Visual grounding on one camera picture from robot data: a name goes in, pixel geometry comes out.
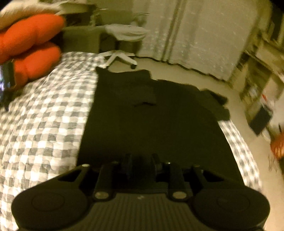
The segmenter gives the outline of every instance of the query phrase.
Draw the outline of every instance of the white chair base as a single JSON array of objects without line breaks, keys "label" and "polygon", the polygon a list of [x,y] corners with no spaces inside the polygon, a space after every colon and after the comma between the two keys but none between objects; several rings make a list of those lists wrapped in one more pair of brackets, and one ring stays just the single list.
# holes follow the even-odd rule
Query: white chair base
[{"label": "white chair base", "polygon": [[113,50],[113,51],[107,51],[107,52],[103,52],[98,54],[100,56],[103,57],[107,57],[110,56],[110,58],[107,60],[107,62],[103,65],[103,67],[108,67],[114,60],[116,57],[121,58],[122,60],[132,64],[132,65],[137,65],[137,61],[135,61],[134,59],[130,58],[130,56],[135,56],[134,53],[129,53],[129,52],[125,52],[122,50]]}]

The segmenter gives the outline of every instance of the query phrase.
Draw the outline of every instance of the screw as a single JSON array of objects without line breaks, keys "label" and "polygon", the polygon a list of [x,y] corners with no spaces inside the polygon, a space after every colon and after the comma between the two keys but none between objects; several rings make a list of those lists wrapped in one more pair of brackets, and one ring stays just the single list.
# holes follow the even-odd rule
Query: screw
[{"label": "screw", "polygon": [[185,199],[186,197],[187,197],[187,194],[182,191],[177,191],[173,193],[173,198],[177,200],[182,200],[182,199]]},{"label": "screw", "polygon": [[99,200],[104,200],[109,197],[109,194],[107,192],[96,192],[95,197]]}]

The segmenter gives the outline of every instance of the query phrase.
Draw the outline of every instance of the chair caster wheel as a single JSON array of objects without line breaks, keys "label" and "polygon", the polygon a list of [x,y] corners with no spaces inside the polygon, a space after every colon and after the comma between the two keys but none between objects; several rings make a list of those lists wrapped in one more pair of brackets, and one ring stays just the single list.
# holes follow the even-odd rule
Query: chair caster wheel
[{"label": "chair caster wheel", "polygon": [[136,67],[137,67],[137,65],[135,65],[135,64],[131,64],[131,66],[130,66],[130,68],[131,68],[132,70],[134,70]]}]

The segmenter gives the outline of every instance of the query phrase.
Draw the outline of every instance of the white pillow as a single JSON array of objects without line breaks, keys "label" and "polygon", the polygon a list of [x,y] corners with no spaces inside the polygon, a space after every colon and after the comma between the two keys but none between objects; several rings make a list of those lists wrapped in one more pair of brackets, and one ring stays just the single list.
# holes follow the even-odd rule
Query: white pillow
[{"label": "white pillow", "polygon": [[59,5],[35,1],[12,1],[0,11],[0,30],[22,18],[42,13],[55,14],[60,10]]}]

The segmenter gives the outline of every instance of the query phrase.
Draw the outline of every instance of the mattress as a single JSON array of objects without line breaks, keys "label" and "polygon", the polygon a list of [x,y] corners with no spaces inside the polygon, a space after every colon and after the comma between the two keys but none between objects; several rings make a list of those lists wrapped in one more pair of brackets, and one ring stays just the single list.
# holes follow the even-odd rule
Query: mattress
[{"label": "mattress", "polygon": [[[45,78],[25,86],[0,109],[0,229],[17,230],[11,203],[21,191],[76,166],[76,158],[96,89],[96,66],[103,57],[68,52]],[[240,132],[219,121],[244,184],[261,190],[259,170]]]}]

